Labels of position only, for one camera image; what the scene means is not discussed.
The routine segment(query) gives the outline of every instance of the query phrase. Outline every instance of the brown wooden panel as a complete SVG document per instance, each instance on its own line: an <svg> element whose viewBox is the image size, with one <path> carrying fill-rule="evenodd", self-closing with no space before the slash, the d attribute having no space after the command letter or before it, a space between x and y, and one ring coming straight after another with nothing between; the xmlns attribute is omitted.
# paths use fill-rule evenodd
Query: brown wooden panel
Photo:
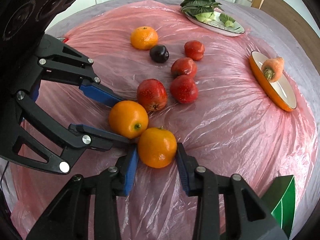
<svg viewBox="0 0 320 240"><path fill-rule="evenodd" d="M292 33L320 74L320 38L305 19L283 0L263 0L260 9Z"/></svg>

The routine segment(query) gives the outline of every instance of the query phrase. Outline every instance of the red fruit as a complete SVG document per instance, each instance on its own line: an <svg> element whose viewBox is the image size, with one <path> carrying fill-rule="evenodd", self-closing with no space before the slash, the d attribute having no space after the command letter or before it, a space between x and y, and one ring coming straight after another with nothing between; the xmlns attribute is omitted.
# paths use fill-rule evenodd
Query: red fruit
<svg viewBox="0 0 320 240"><path fill-rule="evenodd" d="M188 75L194 77L197 73L197 64L189 57L177 59L171 67L171 74L176 76Z"/></svg>
<svg viewBox="0 0 320 240"><path fill-rule="evenodd" d="M184 44L184 53L193 60L201 60L205 51L204 45L199 41L188 41Z"/></svg>
<svg viewBox="0 0 320 240"><path fill-rule="evenodd" d="M140 83L137 89L137 99L147 112L155 112L165 107L168 96L163 84L152 78Z"/></svg>
<svg viewBox="0 0 320 240"><path fill-rule="evenodd" d="M182 75L172 81L170 93L179 103L186 104L197 99L198 88L192 77Z"/></svg>

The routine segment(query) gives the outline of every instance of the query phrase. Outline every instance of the orange dish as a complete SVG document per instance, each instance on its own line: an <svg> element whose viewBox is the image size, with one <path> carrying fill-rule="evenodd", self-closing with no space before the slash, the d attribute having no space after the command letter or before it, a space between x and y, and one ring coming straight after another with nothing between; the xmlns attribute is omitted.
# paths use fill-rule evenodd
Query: orange dish
<svg viewBox="0 0 320 240"><path fill-rule="evenodd" d="M270 83L261 71L262 64L268 59L260 52L253 51L249 57L250 67L253 75L257 79L259 85L268 95L268 97L281 109L287 112L293 111L297 107L297 99L294 91L282 74L280 79L276 82Z"/></svg>

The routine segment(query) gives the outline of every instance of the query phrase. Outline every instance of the carrot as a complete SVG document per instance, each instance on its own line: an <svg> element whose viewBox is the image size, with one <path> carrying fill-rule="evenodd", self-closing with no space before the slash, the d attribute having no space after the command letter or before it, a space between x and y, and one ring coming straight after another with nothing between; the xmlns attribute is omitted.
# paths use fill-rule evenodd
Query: carrot
<svg viewBox="0 0 320 240"><path fill-rule="evenodd" d="M261 67L265 78L270 82L276 82L282 75L284 69L284 59L282 57L267 59Z"/></svg>

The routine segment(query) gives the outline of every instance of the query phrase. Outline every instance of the tangerine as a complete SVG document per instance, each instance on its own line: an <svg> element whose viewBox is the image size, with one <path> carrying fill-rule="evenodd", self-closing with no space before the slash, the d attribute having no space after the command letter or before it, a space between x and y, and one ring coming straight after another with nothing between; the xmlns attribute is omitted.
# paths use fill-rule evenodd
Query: tangerine
<svg viewBox="0 0 320 240"><path fill-rule="evenodd" d="M110 128L129 139L140 136L147 129L148 123L147 111L134 101L116 103L109 114Z"/></svg>
<svg viewBox="0 0 320 240"><path fill-rule="evenodd" d="M158 33L151 27L142 26L131 33L130 41L136 49L148 50L158 43Z"/></svg>
<svg viewBox="0 0 320 240"><path fill-rule="evenodd" d="M144 164L152 168L163 168L174 159L177 140L172 132L162 127L152 127L141 134L137 150Z"/></svg>

